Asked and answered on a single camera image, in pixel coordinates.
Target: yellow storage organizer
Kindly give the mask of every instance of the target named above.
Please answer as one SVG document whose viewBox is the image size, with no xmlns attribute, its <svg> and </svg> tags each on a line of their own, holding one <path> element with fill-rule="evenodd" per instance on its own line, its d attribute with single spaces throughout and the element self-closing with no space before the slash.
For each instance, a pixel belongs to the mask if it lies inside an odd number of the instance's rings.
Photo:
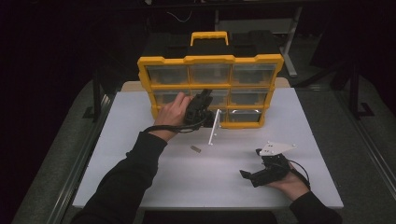
<svg viewBox="0 0 396 224">
<path fill-rule="evenodd" d="M 154 118 L 180 91 L 211 89 L 222 128 L 260 128 L 283 57 L 268 31 L 153 34 L 137 65 Z"/>
</svg>

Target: white plastic part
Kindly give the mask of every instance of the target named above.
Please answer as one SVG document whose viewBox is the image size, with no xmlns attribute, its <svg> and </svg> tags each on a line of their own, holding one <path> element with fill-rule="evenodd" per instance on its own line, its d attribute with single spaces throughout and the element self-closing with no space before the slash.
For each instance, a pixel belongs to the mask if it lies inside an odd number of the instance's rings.
<svg viewBox="0 0 396 224">
<path fill-rule="evenodd" d="M 217 128 L 220 128 L 220 127 L 221 127 L 221 126 L 220 126 L 220 110 L 218 109 L 218 110 L 216 111 L 215 121 L 213 122 L 213 127 L 212 127 L 212 132 L 210 133 L 209 142 L 207 143 L 208 145 L 213 146 L 212 138 L 213 138 L 213 136 L 216 136 L 216 135 L 217 135 L 217 134 L 215 133 L 215 130 L 216 130 Z"/>
<path fill-rule="evenodd" d="M 295 144 L 290 145 L 285 143 L 267 142 L 264 148 L 260 151 L 260 156 L 275 156 L 294 148 L 297 148 Z"/>
</svg>

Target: person's left hand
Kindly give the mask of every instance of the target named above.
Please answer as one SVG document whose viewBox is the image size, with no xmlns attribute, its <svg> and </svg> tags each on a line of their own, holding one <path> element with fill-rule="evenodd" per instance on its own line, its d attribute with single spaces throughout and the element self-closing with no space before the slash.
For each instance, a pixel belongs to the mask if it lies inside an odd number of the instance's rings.
<svg viewBox="0 0 396 224">
<path fill-rule="evenodd" d="M 190 101 L 190 96 L 187 96 L 183 92 L 179 92 L 174 102 L 166 104 L 161 108 L 154 121 L 154 125 L 178 126 L 183 124 L 184 115 L 186 114 L 186 109 Z M 166 142 L 177 134 L 167 130 L 152 131 L 149 133 L 160 137 Z"/>
</svg>

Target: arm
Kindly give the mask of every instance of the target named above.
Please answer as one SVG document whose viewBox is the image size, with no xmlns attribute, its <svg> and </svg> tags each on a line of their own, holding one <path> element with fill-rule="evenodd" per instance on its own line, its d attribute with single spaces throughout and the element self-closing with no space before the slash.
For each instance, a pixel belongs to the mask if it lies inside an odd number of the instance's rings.
<svg viewBox="0 0 396 224">
<path fill-rule="evenodd" d="M 154 125 L 182 124 L 190 99 L 180 93 L 174 102 L 162 108 Z M 140 133 L 127 158 L 105 175 L 72 223 L 132 223 L 146 189 L 157 174 L 158 159 L 167 141 L 175 135 L 170 131 Z"/>
<path fill-rule="evenodd" d="M 282 191 L 292 201 L 290 210 L 302 224 L 339 224 L 343 220 L 326 207 L 297 175 L 289 172 L 285 178 L 267 185 Z"/>
</svg>

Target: black long-sleeve shirt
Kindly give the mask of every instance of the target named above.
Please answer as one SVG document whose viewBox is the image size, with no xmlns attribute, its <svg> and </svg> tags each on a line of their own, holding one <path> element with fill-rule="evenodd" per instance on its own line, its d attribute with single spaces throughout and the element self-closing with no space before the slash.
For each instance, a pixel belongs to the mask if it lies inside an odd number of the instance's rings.
<svg viewBox="0 0 396 224">
<path fill-rule="evenodd" d="M 158 159 L 166 145 L 155 135 L 140 133 L 127 158 L 105 175 L 72 223 L 133 223 L 143 195 L 157 174 Z M 294 201 L 290 209 L 300 223 L 342 223 L 341 217 L 312 192 Z"/>
</svg>

